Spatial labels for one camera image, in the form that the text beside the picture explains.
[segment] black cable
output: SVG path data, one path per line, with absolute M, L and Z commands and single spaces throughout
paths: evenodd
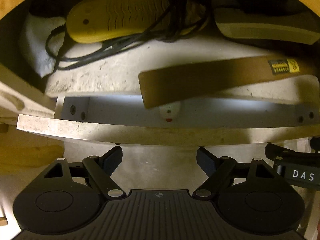
M 153 23 L 151 24 L 145 31 L 142 33 L 132 34 L 124 37 L 114 38 L 111 40 L 103 41 L 102 46 L 97 51 L 90 53 L 88 55 L 80 56 L 80 57 L 58 57 L 49 48 L 50 40 L 58 35 L 59 33 L 65 32 L 66 27 L 65 25 L 59 26 L 58 28 L 54 29 L 45 43 L 45 50 L 48 55 L 57 60 L 55 70 L 71 70 L 83 65 L 87 65 L 94 61 L 110 57 L 129 49 L 135 48 L 146 41 L 150 41 L 152 39 L 157 39 L 159 41 L 164 42 L 174 42 L 178 39 L 186 39 L 197 32 L 207 21 L 209 15 L 211 14 L 211 0 L 193 0 L 195 2 L 199 2 L 200 4 L 204 5 L 205 12 L 204 15 L 195 23 L 190 25 L 185 24 L 186 15 L 187 15 L 187 0 L 168 0 L 169 6 L 167 9 L 162 13 L 162 15 Z M 170 12 L 170 22 L 169 26 L 164 31 L 153 31 L 152 30 L 168 15 Z M 187 34 L 181 35 L 183 30 L 191 29 Z M 67 67 L 59 67 L 59 62 L 75 62 L 72 65 Z

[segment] screw hole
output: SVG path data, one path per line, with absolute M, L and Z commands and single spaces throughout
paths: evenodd
M 298 122 L 303 122 L 303 116 L 298 117 Z
M 76 113 L 76 107 L 74 105 L 70 106 L 70 113 L 75 114 Z
M 84 120 L 85 119 L 85 112 L 82 112 L 81 113 L 81 120 Z

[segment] sticker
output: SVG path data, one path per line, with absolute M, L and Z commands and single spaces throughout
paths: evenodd
M 299 65 L 293 58 L 268 60 L 273 75 L 300 72 Z

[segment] yellow insole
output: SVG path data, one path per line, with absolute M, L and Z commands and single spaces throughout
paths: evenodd
M 83 0 L 69 12 L 67 31 L 79 43 L 142 33 L 168 6 L 168 0 Z M 200 5 L 188 2 L 186 24 L 199 20 L 201 9 Z M 166 29 L 169 21 L 170 14 L 153 31 Z

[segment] wooden cabinet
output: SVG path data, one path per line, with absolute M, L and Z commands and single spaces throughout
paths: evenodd
M 300 0 L 318 16 L 320 0 Z M 239 57 L 270 55 L 274 51 L 259 49 L 226 40 L 217 29 L 203 30 L 197 37 L 175 43 L 151 41 L 120 55 L 106 58 L 76 70 L 57 71 L 46 84 L 35 88 L 28 79 L 17 76 L 27 69 L 15 40 L 19 26 L 27 13 L 30 0 L 0 0 L 0 122 L 15 123 L 18 129 L 60 139 L 81 139 L 98 142 L 118 142 L 160 145 L 223 145 L 281 141 L 320 134 L 320 124 L 297 127 L 239 128 L 239 129 L 177 129 L 148 128 L 95 124 L 72 120 L 54 120 L 57 97 L 101 96 L 110 94 L 139 95 L 138 74 L 141 71 L 169 65 L 196 63 Z M 9 34 L 1 33 L 5 26 Z M 87 54 L 101 46 L 98 43 L 77 44 L 67 56 Z M 262 100 L 282 104 L 319 105 L 319 82 L 314 76 L 298 76 L 285 80 L 253 84 L 221 91 L 222 98 Z

